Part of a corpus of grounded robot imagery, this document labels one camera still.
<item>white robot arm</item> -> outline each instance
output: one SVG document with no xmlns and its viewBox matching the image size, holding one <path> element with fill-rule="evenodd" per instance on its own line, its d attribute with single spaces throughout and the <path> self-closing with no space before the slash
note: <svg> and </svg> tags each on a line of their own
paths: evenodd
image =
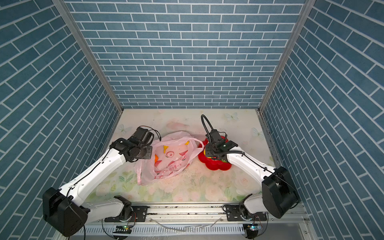
<svg viewBox="0 0 384 240">
<path fill-rule="evenodd" d="M 268 211 L 280 218 L 295 202 L 299 201 L 293 181 L 286 169 L 275 169 L 252 156 L 247 155 L 232 141 L 225 142 L 210 122 L 207 132 L 207 157 L 229 162 L 240 167 L 262 186 L 260 195 L 249 195 L 240 202 L 239 210 L 244 219 L 256 212 Z M 132 217 L 131 202 L 122 196 L 99 203 L 85 202 L 87 196 L 110 173 L 125 162 L 134 159 L 150 159 L 154 135 L 150 130 L 138 127 L 129 139 L 114 141 L 109 149 L 79 176 L 64 184 L 60 189 L 49 188 L 43 195 L 43 218 L 64 236 L 68 237 L 80 230 L 84 224 L 108 217 L 119 217 L 121 221 Z"/>
</svg>

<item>black cable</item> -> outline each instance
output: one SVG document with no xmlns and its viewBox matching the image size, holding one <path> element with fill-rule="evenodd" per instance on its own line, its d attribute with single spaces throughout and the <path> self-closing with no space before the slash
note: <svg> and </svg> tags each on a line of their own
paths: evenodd
<svg viewBox="0 0 384 240">
<path fill-rule="evenodd" d="M 103 160 L 105 159 L 105 157 L 108 155 L 108 153 L 109 153 L 110 150 L 111 150 L 111 149 L 108 150 L 107 154 L 105 154 L 105 156 L 103 157 L 103 159 L 102 159 L 101 161 L 103 161 Z M 83 180 L 86 176 L 88 176 L 91 172 L 93 172 L 93 170 L 94 170 L 99 164 L 100 164 L 100 162 L 99 162 L 98 164 L 96 164 L 96 166 L 95 166 L 89 173 L 87 173 L 84 177 L 82 177 L 82 178 L 81 178 L 80 180 L 78 180 L 75 184 L 73 184 L 73 186 L 75 186 L 77 183 L 79 183 L 81 180 Z M 66 199 L 67 199 L 67 201 L 68 201 L 68 206 L 71 208 L 71 210 L 72 210 L 74 213 L 76 213 L 75 210 L 73 210 L 73 208 L 72 208 L 72 206 L 71 206 L 71 203 L 70 203 L 70 201 L 69 201 L 69 199 L 68 199 L 68 195 L 69 195 L 71 189 L 72 189 L 71 187 L 68 189 Z"/>
<path fill-rule="evenodd" d="M 225 134 L 225 138 L 224 138 L 224 142 L 227 140 L 227 133 L 226 132 L 221 132 L 221 133 L 224 133 Z"/>
<path fill-rule="evenodd" d="M 113 239 L 116 240 L 116 238 L 112 237 L 111 235 L 109 235 L 109 234 L 105 231 L 105 229 L 104 229 L 104 225 L 103 225 L 103 219 L 101 219 L 101 227 L 102 227 L 104 233 L 105 233 L 107 236 L 109 236 L 110 238 L 113 238 Z"/>
<path fill-rule="evenodd" d="M 153 129 L 153 128 L 151 128 L 151 127 L 148 127 L 148 126 L 145 126 L 145 125 L 141 125 L 141 126 L 139 126 L 139 127 L 147 127 L 147 128 L 150 128 L 150 131 L 154 131 L 155 133 L 156 133 L 156 135 L 157 135 L 157 137 L 159 138 L 159 140 L 161 141 L 161 135 L 160 135 L 160 133 L 159 133 L 159 131 L 158 130 L 156 130 L 156 129 Z"/>
<path fill-rule="evenodd" d="M 261 167 L 262 169 L 264 169 L 265 171 L 267 171 L 267 172 L 270 172 L 271 174 L 273 174 L 273 175 L 275 175 L 276 177 L 278 177 L 281 181 L 283 181 L 283 182 L 285 182 L 288 186 L 290 186 L 292 189 L 295 189 L 294 187 L 292 187 L 289 183 L 287 183 L 285 180 L 283 180 L 282 178 L 280 178 L 277 174 L 275 174 L 274 172 L 271 172 L 271 171 L 269 171 L 268 169 L 267 169 L 267 167 L 263 167 L 263 166 L 261 166 L 261 165 L 259 165 L 257 162 L 255 162 L 255 161 L 253 161 L 252 159 L 250 159 L 247 155 L 245 155 L 245 154 L 243 154 L 246 158 L 248 158 L 249 160 L 251 160 L 254 164 L 256 164 L 257 166 L 259 166 L 259 167 Z M 296 202 L 296 205 L 295 206 L 297 206 L 297 204 L 299 204 L 299 201 L 300 201 L 300 198 L 299 198 L 299 194 L 296 192 L 296 191 L 294 191 L 294 194 L 295 194 L 295 196 L 296 196 L 296 198 L 297 198 L 297 202 Z"/>
<path fill-rule="evenodd" d="M 293 207 L 291 207 L 290 209 L 292 209 L 292 208 L 294 208 L 295 206 L 297 206 L 297 205 L 299 204 L 299 202 L 300 202 L 300 201 L 297 201 L 297 203 L 296 203 Z"/>
</svg>

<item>red flower-shaped object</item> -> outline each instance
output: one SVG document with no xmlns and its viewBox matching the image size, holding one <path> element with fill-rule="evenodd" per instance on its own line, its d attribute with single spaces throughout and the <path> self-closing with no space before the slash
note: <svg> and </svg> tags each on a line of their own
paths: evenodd
<svg viewBox="0 0 384 240">
<path fill-rule="evenodd" d="M 204 143 L 204 146 L 207 145 L 208 143 L 208 140 L 205 139 L 203 141 Z M 222 170 L 222 171 L 227 171 L 231 168 L 232 164 L 230 163 L 227 163 L 227 162 L 223 162 L 223 161 L 220 161 L 220 160 L 212 160 L 211 158 L 209 157 L 206 157 L 205 156 L 205 149 L 199 153 L 198 155 L 199 157 L 199 160 L 202 162 L 202 163 L 205 163 L 206 167 L 210 170 Z"/>
</svg>

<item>pink plastic bag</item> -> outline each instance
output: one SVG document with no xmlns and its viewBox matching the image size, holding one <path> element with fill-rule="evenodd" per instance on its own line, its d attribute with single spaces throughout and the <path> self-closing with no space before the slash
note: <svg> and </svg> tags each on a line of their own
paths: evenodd
<svg viewBox="0 0 384 240">
<path fill-rule="evenodd" d="M 160 179 L 167 179 L 182 172 L 204 148 L 197 147 L 196 142 L 187 132 L 174 132 L 152 143 L 151 159 L 140 159 L 134 169 L 137 184 L 147 185 Z"/>
</svg>

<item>blue brick wall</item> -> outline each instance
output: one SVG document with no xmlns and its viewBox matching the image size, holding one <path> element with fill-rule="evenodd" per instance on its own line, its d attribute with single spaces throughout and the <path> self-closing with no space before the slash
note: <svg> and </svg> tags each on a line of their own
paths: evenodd
<svg viewBox="0 0 384 240">
<path fill-rule="evenodd" d="M 384 239 L 383 13 L 317 0 L 265 108 L 322 239 Z"/>
<path fill-rule="evenodd" d="M 41 197 L 98 156 L 117 117 L 51 0 L 0 1 L 0 239 L 45 239 Z"/>
<path fill-rule="evenodd" d="M 304 1 L 66 3 L 124 108 L 257 108 Z"/>
</svg>

